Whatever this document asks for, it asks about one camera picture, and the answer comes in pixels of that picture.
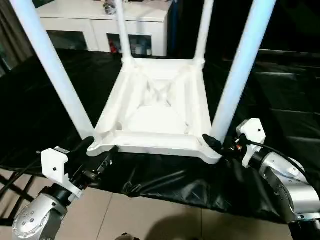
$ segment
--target black tablecloth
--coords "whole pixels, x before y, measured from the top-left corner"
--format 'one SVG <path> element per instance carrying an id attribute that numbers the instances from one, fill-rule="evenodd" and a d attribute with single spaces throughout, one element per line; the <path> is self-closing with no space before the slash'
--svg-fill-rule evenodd
<path id="1" fill-rule="evenodd" d="M 74 50 L 60 50 L 58 54 L 96 125 L 121 69 L 120 56 Z M 299 160 L 319 188 L 318 68 L 287 62 L 256 63 L 229 133 L 233 134 L 245 119 L 261 119 L 266 144 Z M 229 68 L 229 63 L 205 64 L 203 73 L 211 120 Z M 70 150 L 80 142 L 36 57 L 0 79 L 0 104 L 4 136 L 1 168 L 19 171 L 39 157 L 36 151 L 55 146 Z M 28 172 L 40 175 L 40 164 Z M 208 165 L 191 157 L 119 153 L 93 187 L 129 197 L 144 196 L 282 222 L 268 185 L 256 171 L 243 168 L 235 159 Z"/>

